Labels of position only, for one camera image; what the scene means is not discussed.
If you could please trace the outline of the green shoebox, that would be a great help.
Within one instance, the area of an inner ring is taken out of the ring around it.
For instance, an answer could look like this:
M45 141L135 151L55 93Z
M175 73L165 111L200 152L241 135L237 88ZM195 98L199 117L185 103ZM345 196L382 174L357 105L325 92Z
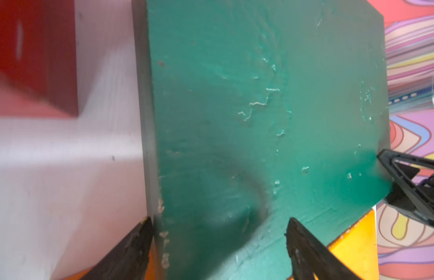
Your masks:
M132 1L161 280L284 280L290 218L329 245L390 191L367 1Z

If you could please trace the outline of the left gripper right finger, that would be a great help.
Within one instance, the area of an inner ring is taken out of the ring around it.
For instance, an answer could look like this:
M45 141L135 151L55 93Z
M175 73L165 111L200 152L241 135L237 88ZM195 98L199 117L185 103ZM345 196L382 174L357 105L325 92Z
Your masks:
M290 218L285 236L294 280L360 279L296 218Z

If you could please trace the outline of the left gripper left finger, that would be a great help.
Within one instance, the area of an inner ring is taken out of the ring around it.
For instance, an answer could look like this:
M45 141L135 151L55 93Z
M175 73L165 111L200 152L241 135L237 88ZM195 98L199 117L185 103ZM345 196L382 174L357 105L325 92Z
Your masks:
M142 280L149 266L153 240L151 217L139 222L83 280Z

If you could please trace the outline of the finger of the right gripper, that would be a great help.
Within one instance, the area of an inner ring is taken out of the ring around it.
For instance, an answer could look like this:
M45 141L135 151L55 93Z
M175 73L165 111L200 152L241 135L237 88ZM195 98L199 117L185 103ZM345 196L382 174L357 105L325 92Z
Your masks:
M413 178L422 168L434 171L434 160L384 149L378 161L392 179L384 202L407 218L434 228L434 173L418 184Z

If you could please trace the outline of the red shoebox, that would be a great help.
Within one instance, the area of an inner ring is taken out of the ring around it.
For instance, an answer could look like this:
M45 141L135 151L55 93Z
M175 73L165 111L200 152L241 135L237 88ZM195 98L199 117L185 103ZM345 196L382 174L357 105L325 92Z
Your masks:
M0 1L0 117L78 115L74 1Z

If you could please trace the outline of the orange shoebox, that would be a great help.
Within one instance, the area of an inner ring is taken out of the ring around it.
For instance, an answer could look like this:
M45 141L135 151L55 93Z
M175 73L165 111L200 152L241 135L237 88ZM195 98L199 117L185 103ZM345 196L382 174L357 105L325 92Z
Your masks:
M372 208L328 249L363 280L379 279L376 209Z

